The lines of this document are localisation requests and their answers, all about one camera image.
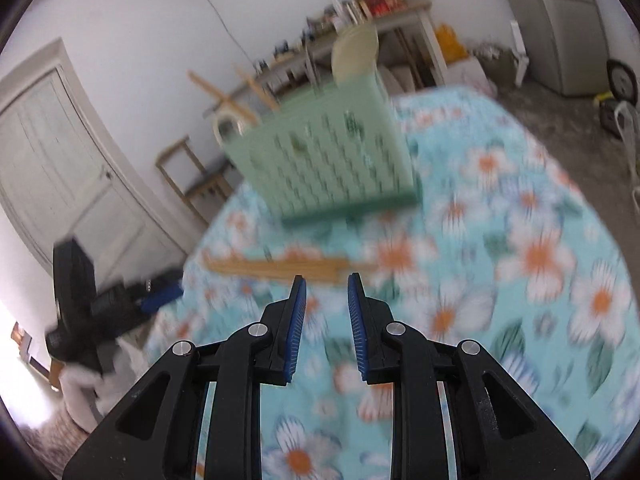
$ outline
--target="electrical cable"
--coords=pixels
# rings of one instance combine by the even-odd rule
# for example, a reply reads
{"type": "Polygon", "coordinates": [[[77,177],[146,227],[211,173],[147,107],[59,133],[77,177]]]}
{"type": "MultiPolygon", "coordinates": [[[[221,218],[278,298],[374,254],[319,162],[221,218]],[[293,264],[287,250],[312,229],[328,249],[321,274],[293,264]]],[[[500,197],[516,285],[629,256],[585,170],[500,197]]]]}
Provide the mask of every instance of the electrical cable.
{"type": "Polygon", "coordinates": [[[222,26],[226,30],[226,33],[228,34],[228,36],[231,38],[231,41],[233,41],[238,46],[238,48],[242,51],[244,56],[247,58],[247,61],[251,64],[251,66],[253,66],[254,62],[251,60],[251,57],[249,56],[249,54],[247,54],[246,50],[242,47],[242,45],[239,43],[239,41],[236,40],[235,36],[231,33],[229,28],[226,26],[225,20],[222,19],[222,16],[220,15],[218,10],[216,9],[216,6],[213,4],[213,2],[211,0],[206,0],[206,1],[207,1],[207,3],[209,3],[209,5],[213,9],[213,11],[218,16],[218,19],[220,20],[220,23],[222,24],[222,26]]]}

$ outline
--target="blue object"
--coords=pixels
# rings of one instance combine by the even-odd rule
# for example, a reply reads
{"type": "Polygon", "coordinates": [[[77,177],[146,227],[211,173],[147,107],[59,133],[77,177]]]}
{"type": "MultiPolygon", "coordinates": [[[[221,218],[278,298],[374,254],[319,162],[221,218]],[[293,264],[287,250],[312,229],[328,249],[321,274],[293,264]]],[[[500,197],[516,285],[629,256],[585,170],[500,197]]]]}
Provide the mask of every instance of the blue object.
{"type": "Polygon", "coordinates": [[[367,361],[367,333],[362,321],[362,311],[358,293],[356,290],[355,277],[349,276],[349,286],[347,289],[349,298],[349,315],[351,317],[351,331],[353,332],[353,343],[356,349],[356,360],[358,370],[362,374],[362,380],[367,380],[369,364],[367,361]]]}
{"type": "Polygon", "coordinates": [[[305,321],[306,310],[306,281],[302,280],[302,284],[298,289],[296,303],[293,306],[291,314],[291,322],[289,324],[289,333],[287,333],[287,345],[285,346],[285,363],[284,374],[287,383],[291,382],[293,373],[296,371],[296,363],[298,362],[298,350],[300,349],[300,337],[302,336],[302,325],[305,321]]]}
{"type": "Polygon", "coordinates": [[[183,294],[184,291],[182,290],[180,283],[174,283],[157,294],[153,294],[146,298],[146,300],[140,304],[140,311],[145,314],[154,314],[160,309],[160,307],[173,300],[177,300],[183,294]]]}

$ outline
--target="mint green basket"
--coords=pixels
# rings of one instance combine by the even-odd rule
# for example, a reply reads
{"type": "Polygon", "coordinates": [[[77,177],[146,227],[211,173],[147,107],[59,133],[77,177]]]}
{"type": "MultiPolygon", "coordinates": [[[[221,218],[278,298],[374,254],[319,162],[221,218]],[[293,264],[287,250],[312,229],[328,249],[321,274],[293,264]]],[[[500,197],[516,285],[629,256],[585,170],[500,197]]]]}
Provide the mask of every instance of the mint green basket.
{"type": "Polygon", "coordinates": [[[284,222],[418,202],[406,140],[377,73],[297,94],[263,120],[224,149],[284,222]]]}

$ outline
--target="floral bedsheet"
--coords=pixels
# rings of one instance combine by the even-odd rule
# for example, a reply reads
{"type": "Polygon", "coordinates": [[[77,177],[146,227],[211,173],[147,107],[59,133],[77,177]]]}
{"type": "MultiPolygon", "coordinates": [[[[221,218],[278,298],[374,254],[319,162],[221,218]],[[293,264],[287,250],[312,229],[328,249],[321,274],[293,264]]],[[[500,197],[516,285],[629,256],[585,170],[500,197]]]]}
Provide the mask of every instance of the floral bedsheet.
{"type": "MultiPolygon", "coordinates": [[[[616,243],[558,163],[495,102],[448,88],[394,105],[422,203],[285,229],[243,184],[187,262],[183,298],[159,313],[149,362],[178,339],[225,339],[288,296],[290,284],[207,271],[205,252],[347,255],[376,264],[367,295],[388,302],[396,319],[434,340],[469,337],[489,349],[595,477],[640,417],[640,324],[616,243]]],[[[390,385],[367,386],[357,371],[346,283],[309,283],[293,382],[262,388],[264,477],[389,478],[391,415],[390,385]]]]}

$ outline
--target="white cloth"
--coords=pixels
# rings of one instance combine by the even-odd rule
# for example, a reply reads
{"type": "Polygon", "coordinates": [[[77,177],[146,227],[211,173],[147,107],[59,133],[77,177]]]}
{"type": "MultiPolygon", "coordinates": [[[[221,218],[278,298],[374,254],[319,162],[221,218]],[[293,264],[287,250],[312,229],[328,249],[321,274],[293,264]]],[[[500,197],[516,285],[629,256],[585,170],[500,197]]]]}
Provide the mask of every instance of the white cloth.
{"type": "Polygon", "coordinates": [[[91,433],[136,382],[129,355],[118,347],[113,372],[100,375],[78,364],[65,365],[60,372],[64,403],[74,422],[91,433]]]}

